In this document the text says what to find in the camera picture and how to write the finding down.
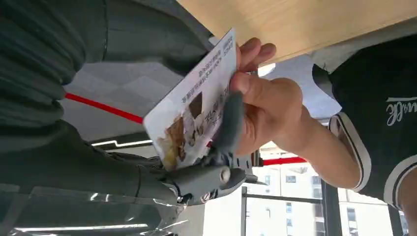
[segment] bolt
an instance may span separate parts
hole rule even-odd
[[[230,169],[226,168],[220,172],[220,182],[227,183],[230,179]]]
[[[209,199],[210,199],[210,193],[206,193],[200,198],[201,203],[206,203]]]

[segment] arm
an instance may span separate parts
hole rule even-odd
[[[417,236],[417,170],[411,171],[402,181],[399,189],[399,201],[408,223],[410,236]]]
[[[306,159],[327,183],[341,188],[353,188],[360,178],[359,167],[352,153],[326,127],[313,119],[305,107],[293,132],[296,148],[288,150]]]
[[[357,185],[358,164],[345,145],[310,116],[294,81],[268,81],[237,73],[231,87],[242,91],[247,104],[239,154],[273,140],[283,150],[307,159],[330,184],[344,188]]]

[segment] white card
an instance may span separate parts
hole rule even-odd
[[[192,165],[207,151],[220,126],[236,66],[236,36],[231,29],[145,116],[144,127],[168,171]]]

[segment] white stripe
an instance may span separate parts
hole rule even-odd
[[[417,100],[417,97],[389,97],[386,102],[409,102]]]
[[[338,113],[341,120],[339,119],[338,116],[334,116],[332,118],[336,118],[340,123],[341,123],[341,127],[343,129],[343,131],[345,132],[345,134],[349,134],[346,135],[346,137],[349,140],[349,143],[351,145],[351,147],[353,148],[353,153],[355,155],[358,167],[359,167],[359,171],[360,171],[360,179],[359,182],[357,183],[357,186],[355,186],[352,190],[355,192],[358,192],[360,190],[362,190],[366,184],[369,181],[369,177],[371,175],[371,170],[372,170],[372,162],[371,162],[371,157],[369,156],[368,150],[366,149],[365,145],[362,142],[362,139],[360,139],[359,134],[357,133],[355,126],[353,125],[352,121],[349,119],[349,117],[344,113],[344,112],[339,112]],[[332,120],[332,129],[334,129],[334,131],[332,131],[333,134],[337,135],[337,124],[335,120]]]
[[[131,225],[104,225],[104,226],[77,226],[77,227],[48,227],[48,228],[15,228],[22,232],[48,232],[48,231],[77,231],[77,230],[109,230],[109,229],[130,229],[143,228],[147,224]]]
[[[391,172],[391,174],[389,174],[387,181],[385,182],[385,188],[384,188],[384,201],[386,203],[389,203],[391,205],[394,204],[394,199],[392,198],[392,193],[394,191],[394,185],[395,182],[397,181],[398,178],[400,178],[400,181],[398,182],[398,185],[396,186],[395,189],[395,202],[396,207],[399,207],[399,202],[398,202],[398,191],[400,189],[400,185],[401,182],[403,181],[404,177],[411,172],[412,170],[414,170],[417,166],[412,167],[410,170],[408,170],[403,176],[400,176],[400,174],[409,166],[411,166],[412,164],[417,163],[417,155],[414,156],[410,156],[409,158],[401,161]]]
[[[167,228],[169,228],[169,227],[175,226],[175,225],[180,225],[180,224],[185,223],[185,222],[188,222],[188,220],[182,220],[182,221],[176,222],[176,223],[174,223],[174,224],[171,224],[171,225],[169,225],[169,226],[164,227],[164,228],[163,228],[163,230],[164,230],[164,229],[167,229]]]
[[[94,201],[94,198],[98,196],[98,193],[94,193],[91,197],[90,197],[90,201]]]
[[[91,144],[91,145],[92,146],[101,146],[101,145],[106,145],[106,144],[114,144],[119,148],[119,147],[125,147],[125,146],[132,146],[132,145],[139,145],[139,144],[151,144],[151,143],[152,143],[152,140],[144,140],[144,141],[118,144],[116,140],[111,140],[111,141],[105,141],[105,142],[95,143],[95,144]]]

